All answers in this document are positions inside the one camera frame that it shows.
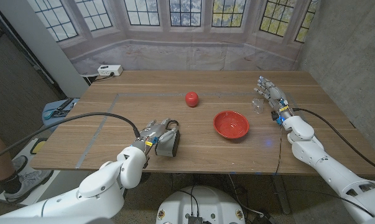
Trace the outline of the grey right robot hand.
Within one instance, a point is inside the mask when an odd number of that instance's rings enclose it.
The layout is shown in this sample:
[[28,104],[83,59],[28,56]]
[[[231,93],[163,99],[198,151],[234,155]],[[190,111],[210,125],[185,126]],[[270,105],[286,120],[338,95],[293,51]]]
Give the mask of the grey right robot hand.
[[257,85],[260,89],[255,88],[254,91],[262,95],[268,100],[269,105],[275,111],[275,115],[272,119],[282,124],[287,118],[293,116],[289,103],[285,93],[277,86],[275,86],[270,80],[260,76]]

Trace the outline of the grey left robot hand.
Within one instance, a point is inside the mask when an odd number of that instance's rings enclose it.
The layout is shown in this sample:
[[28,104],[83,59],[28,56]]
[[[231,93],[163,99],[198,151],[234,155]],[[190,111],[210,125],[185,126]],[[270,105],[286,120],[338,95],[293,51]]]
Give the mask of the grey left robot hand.
[[140,136],[131,146],[139,148],[145,155],[155,146],[156,154],[157,149],[160,149],[160,156],[175,157],[180,138],[179,127],[178,121],[170,118],[161,123],[153,120],[139,132]]

